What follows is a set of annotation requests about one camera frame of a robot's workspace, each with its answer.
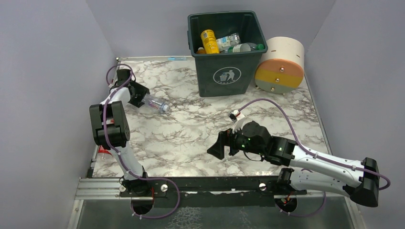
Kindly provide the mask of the small clear water bottle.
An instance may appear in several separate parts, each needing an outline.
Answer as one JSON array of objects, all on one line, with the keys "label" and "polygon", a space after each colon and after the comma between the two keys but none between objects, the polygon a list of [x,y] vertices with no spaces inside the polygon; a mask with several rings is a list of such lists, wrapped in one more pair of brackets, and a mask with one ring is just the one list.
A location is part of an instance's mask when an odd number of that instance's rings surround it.
[{"label": "small clear water bottle", "polygon": [[145,94],[144,98],[142,99],[142,102],[145,105],[148,105],[149,107],[161,112],[165,113],[169,111],[169,105],[163,101],[160,98],[157,98],[151,94]]}]

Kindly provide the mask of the red cap bottle table edge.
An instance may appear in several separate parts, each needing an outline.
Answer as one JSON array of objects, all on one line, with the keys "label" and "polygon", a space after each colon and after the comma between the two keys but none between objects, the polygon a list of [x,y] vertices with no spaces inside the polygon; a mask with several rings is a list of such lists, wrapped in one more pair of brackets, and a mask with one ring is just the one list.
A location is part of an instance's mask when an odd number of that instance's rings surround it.
[{"label": "red cap bottle table edge", "polygon": [[103,148],[103,146],[100,146],[97,154],[96,154],[96,158],[97,160],[103,160],[103,161],[107,161],[113,158],[112,154]]}]

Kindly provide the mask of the orange label bottle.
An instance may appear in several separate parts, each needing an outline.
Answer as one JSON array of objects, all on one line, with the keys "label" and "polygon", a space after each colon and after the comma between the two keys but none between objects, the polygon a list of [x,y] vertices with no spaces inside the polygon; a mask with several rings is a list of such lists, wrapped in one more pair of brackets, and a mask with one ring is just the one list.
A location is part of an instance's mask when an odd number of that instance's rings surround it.
[{"label": "orange label bottle", "polygon": [[206,50],[203,47],[198,48],[196,54],[206,54]]}]

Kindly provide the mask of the yellow juice bottle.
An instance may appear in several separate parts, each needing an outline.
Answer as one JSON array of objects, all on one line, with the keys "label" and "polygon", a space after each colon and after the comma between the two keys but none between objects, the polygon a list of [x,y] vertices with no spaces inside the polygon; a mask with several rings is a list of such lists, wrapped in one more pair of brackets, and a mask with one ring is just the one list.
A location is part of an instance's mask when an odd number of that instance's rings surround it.
[{"label": "yellow juice bottle", "polygon": [[207,54],[219,54],[219,47],[213,30],[204,30],[201,33],[203,47]]}]

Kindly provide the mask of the clear bottle green white label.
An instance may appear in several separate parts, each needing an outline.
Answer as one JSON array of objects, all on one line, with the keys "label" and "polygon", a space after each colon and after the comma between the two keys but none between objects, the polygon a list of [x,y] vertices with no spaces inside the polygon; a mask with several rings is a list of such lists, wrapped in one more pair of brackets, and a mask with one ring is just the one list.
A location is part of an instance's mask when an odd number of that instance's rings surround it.
[{"label": "clear bottle green white label", "polygon": [[257,51],[263,50],[265,46],[263,44],[255,44],[255,43],[242,43],[231,46],[227,48],[224,52],[225,53],[237,53],[237,52],[250,52],[250,51]]}]

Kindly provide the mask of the clear square jasmine bottle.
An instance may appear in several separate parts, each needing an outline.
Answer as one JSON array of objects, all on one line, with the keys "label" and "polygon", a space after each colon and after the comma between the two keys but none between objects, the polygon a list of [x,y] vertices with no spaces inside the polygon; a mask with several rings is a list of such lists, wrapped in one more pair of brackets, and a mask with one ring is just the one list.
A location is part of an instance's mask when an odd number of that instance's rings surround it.
[{"label": "clear square jasmine bottle", "polygon": [[216,40],[220,52],[227,50],[231,46],[241,43],[238,33],[233,33]]}]

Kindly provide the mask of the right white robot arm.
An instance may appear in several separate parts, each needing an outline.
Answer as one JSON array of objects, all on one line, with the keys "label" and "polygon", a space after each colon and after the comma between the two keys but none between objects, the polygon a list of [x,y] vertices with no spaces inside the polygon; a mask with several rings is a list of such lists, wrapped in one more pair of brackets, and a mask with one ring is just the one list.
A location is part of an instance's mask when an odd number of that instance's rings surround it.
[{"label": "right white robot arm", "polygon": [[372,158],[349,160],[301,147],[291,139],[272,136],[255,121],[237,131],[219,132],[207,153],[222,160],[226,146],[232,156],[243,151],[257,154],[273,165],[286,166],[277,182],[286,189],[332,192],[362,206],[378,206],[378,165]]}]

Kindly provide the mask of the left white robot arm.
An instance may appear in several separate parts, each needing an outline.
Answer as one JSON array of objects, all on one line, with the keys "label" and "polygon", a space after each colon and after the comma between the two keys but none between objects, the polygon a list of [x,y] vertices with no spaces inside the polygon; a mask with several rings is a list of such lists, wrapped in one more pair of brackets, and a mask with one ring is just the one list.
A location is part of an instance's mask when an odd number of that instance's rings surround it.
[{"label": "left white robot arm", "polygon": [[147,173],[134,156],[129,144],[130,129],[124,107],[131,104],[137,108],[144,105],[149,89],[132,80],[134,73],[127,64],[117,69],[116,81],[107,81],[110,93],[99,104],[89,107],[92,133],[95,144],[112,154],[124,175],[121,185],[132,194],[150,191]]}]

